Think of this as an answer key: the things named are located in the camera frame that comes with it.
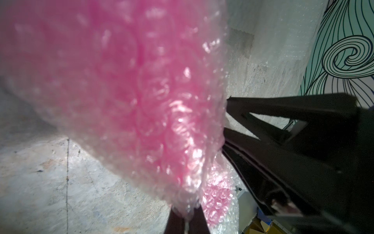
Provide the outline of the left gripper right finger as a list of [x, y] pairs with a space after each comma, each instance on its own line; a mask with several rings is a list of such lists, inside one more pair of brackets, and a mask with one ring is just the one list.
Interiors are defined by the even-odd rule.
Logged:
[[194, 210], [194, 215], [189, 222], [188, 234], [210, 234], [202, 207]]

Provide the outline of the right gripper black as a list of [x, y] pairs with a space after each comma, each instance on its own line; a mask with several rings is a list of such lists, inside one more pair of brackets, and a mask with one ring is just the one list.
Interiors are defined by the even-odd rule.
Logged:
[[[228, 99], [227, 113], [255, 136], [226, 128], [223, 153], [265, 214], [299, 234], [373, 233], [374, 112], [356, 102], [344, 93]], [[296, 123], [288, 131], [256, 114]]]

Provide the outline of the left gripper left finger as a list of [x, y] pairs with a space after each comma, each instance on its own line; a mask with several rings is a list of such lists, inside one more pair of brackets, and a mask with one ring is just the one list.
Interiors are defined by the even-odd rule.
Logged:
[[168, 221], [164, 230], [164, 234], [184, 234], [185, 233], [185, 220], [180, 214], [171, 208]]

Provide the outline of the bubble wrap sheet of yellow glass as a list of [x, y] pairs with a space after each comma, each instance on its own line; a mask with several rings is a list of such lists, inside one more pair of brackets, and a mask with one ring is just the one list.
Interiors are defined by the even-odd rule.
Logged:
[[296, 95], [327, 5], [327, 1], [227, 1], [228, 95]]

